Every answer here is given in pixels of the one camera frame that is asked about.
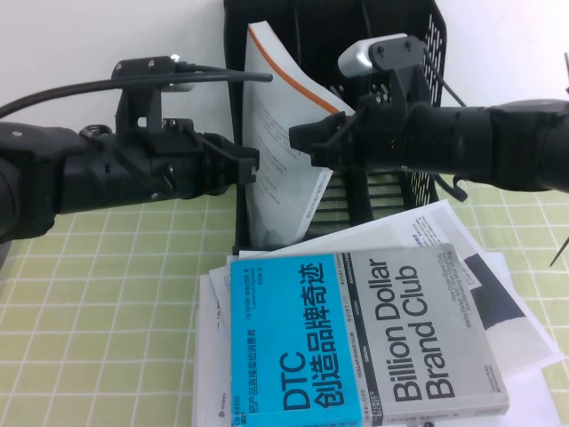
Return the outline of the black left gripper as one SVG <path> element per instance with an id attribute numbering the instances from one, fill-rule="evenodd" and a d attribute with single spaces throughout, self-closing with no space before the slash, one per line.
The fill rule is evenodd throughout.
<path id="1" fill-rule="evenodd" d="M 152 176 L 166 194 L 181 199 L 220 196 L 235 183 L 256 182 L 260 152 L 217 133 L 199 133 L 190 119 L 166 118 L 149 135 Z M 253 163 L 239 164 L 239 159 Z"/>

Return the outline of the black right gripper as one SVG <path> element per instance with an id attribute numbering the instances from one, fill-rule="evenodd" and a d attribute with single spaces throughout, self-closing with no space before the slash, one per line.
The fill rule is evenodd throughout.
<path id="1" fill-rule="evenodd" d="M 418 106 L 413 98 L 378 101 L 366 95 L 352 115 L 339 112 L 291 127 L 290 146 L 310 152 L 313 165 L 334 171 L 397 169 L 404 158 L 402 139 Z"/>

